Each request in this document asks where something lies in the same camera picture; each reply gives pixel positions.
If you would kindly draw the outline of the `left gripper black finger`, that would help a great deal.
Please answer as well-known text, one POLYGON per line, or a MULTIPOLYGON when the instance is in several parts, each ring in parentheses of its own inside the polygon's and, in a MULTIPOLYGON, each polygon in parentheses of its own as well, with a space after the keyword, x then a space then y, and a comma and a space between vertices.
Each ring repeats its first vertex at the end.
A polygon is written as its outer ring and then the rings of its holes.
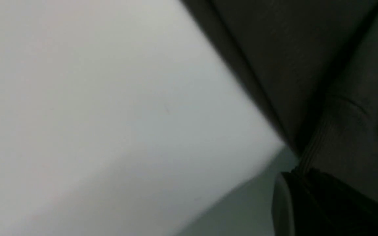
POLYGON ((276 236, 378 236, 378 203, 318 170, 282 172, 272 221, 276 236))

